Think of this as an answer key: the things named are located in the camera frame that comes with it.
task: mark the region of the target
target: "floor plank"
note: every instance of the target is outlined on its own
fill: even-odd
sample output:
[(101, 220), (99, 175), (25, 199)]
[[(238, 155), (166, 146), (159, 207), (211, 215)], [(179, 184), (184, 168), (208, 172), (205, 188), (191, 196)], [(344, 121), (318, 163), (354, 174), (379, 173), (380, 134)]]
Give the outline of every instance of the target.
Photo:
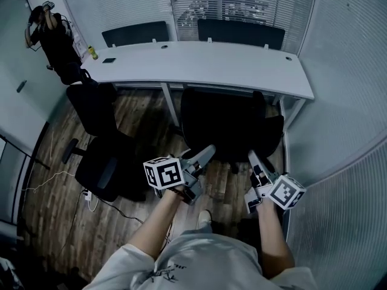
[[(174, 92), (173, 96), (177, 108), (180, 108), (181, 93)], [(119, 130), (134, 137), (139, 145), (154, 145), (160, 156), (169, 153), (178, 155), (187, 149), (184, 140), (169, 130), (172, 119), (161, 91), (136, 89), (123, 91), (114, 108)], [(272, 116), (277, 115), (278, 111), (268, 106), (267, 113)], [(29, 183), (30, 188), (36, 188), (55, 173), (76, 172), (80, 156), (73, 155), (66, 165), (61, 162), (62, 154), (72, 138), (77, 138), (78, 147), (84, 149), (91, 140), (91, 136), (85, 132), (75, 110), (68, 102), (63, 113), (51, 124), (38, 152), (38, 158), (50, 165), (51, 170), (47, 171), (35, 164)], [(282, 143), (269, 159), (282, 173), (284, 163)], [(180, 205), (171, 229), (172, 239), (184, 230), (195, 228), (198, 215), (204, 209), (209, 209), (213, 219), (222, 223), (225, 235), (236, 236), (237, 223), (247, 215), (244, 194), (250, 188), (248, 164), (238, 164), (238, 167), (239, 173), (234, 175), (228, 164), (212, 161), (208, 165), (200, 178), (204, 194), (193, 206)], [(37, 236), (31, 238), (24, 233), (24, 237), (25, 243), (31, 245), (38, 256), (45, 257), (47, 266), (53, 266), (63, 273), (68, 273), (72, 267), (77, 266), (80, 275), (90, 281), (110, 255), (128, 241), (140, 224), (136, 220), (123, 218), (112, 207), (101, 202), (95, 212), (91, 212), (84, 197), (81, 196), (73, 230), (68, 243), (59, 254), (70, 231), (81, 190), (82, 186), (72, 176), (66, 174), (55, 176), (37, 189), (36, 193), (29, 190), (22, 215), (27, 227)], [(114, 205), (127, 216), (145, 220), (157, 202), (158, 198), (152, 190), (149, 190), (144, 203), (118, 198)]]

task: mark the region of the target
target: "white shoe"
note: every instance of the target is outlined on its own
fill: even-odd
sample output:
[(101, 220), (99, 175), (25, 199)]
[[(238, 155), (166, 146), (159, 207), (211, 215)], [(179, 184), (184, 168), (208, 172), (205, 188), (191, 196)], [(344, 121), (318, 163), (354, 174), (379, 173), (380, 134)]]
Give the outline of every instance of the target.
[(196, 224), (196, 230), (204, 228), (206, 225), (211, 224), (211, 213), (208, 210), (202, 210), (199, 214), (198, 223)]

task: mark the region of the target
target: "yellow bottle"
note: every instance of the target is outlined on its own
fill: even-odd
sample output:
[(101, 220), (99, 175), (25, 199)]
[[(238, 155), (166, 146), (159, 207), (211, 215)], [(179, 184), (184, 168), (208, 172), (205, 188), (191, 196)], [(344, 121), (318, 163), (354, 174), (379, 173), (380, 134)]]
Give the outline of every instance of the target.
[(97, 55), (94, 47), (92, 47), (91, 45), (89, 45), (89, 53), (90, 53), (91, 57), (93, 57), (94, 60), (98, 59), (98, 55)]

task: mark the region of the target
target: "black hair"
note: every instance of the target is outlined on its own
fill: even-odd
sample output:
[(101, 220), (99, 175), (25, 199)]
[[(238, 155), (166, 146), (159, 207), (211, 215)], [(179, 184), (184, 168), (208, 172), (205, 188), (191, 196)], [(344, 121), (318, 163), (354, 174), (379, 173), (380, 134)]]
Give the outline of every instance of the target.
[(39, 16), (43, 13), (43, 6), (38, 6), (34, 8), (31, 12), (31, 19), (34, 22), (37, 22), (39, 20)]

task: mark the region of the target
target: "person in white shirt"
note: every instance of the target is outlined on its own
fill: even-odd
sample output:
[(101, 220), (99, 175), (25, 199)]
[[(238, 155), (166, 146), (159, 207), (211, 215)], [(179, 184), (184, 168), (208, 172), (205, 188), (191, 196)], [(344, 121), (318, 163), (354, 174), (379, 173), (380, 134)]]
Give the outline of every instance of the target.
[(295, 267), (275, 204), (266, 198), (257, 207), (262, 269), (255, 248), (212, 233), (208, 211), (200, 213), (196, 230), (185, 231), (160, 253), (180, 202), (180, 196), (166, 190), (128, 244), (84, 289), (317, 289), (311, 271)]

